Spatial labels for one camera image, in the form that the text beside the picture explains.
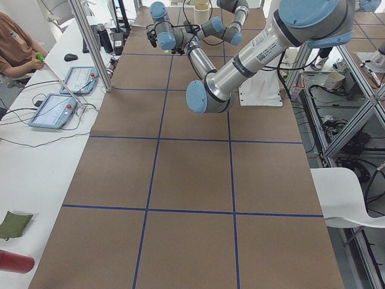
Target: computer mouse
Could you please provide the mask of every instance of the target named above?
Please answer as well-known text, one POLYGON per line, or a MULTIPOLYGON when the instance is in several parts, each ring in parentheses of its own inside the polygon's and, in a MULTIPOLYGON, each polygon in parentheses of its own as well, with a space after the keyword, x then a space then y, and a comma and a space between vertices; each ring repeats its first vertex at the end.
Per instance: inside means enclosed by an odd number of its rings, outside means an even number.
POLYGON ((71 53, 68 53, 66 54, 66 56, 64 56, 64 61, 73 61, 73 60, 76 60, 78 59, 78 56, 75 55, 75 54, 71 54, 71 53))

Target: robotic arm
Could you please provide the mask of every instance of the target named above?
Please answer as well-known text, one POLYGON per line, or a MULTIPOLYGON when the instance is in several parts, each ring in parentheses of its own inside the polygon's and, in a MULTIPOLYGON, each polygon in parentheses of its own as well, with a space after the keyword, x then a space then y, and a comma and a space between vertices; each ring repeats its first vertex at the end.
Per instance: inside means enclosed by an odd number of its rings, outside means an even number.
MULTIPOLYGON (((226 29, 221 22, 212 19, 211 32, 222 28, 220 31, 237 30, 239 33, 248 16, 244 3, 242 0, 218 0, 218 6, 235 13, 235 17, 226 29)), ((196 113, 222 113, 232 106, 233 92, 288 47, 307 43, 310 48, 325 48, 349 42, 353 34, 354 7, 355 0, 282 0, 271 23, 220 70, 216 70, 199 46, 199 36, 176 32, 165 8, 163 19, 154 17, 153 6, 150 11, 161 48, 182 49, 202 79, 191 82, 187 88, 189 108, 196 113)))

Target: barcode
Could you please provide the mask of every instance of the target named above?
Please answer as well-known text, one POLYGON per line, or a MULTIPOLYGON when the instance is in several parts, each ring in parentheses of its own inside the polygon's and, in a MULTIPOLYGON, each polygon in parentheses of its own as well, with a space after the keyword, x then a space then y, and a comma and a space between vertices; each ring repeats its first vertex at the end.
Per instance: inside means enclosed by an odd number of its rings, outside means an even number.
POLYGON ((266 58, 266 56, 264 56, 263 53, 260 53, 260 54, 257 55, 257 58, 258 58, 259 61, 262 61, 263 59, 266 58))

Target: red cylinder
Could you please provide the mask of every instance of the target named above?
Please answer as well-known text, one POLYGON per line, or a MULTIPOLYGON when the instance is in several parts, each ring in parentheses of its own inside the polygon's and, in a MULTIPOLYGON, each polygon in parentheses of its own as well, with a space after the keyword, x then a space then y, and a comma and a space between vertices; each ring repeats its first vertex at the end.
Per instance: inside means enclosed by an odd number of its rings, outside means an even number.
POLYGON ((0 270, 27 273, 35 265, 33 258, 0 250, 0 270))

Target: green cloth bag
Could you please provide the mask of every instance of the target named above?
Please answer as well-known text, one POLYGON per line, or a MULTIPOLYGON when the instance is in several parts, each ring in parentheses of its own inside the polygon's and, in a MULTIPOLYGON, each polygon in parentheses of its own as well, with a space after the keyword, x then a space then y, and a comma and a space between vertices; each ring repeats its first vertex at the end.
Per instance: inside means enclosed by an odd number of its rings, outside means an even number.
POLYGON ((33 215, 17 215, 7 212, 4 221, 0 225, 0 239, 8 241, 10 238, 23 236, 25 227, 33 215))

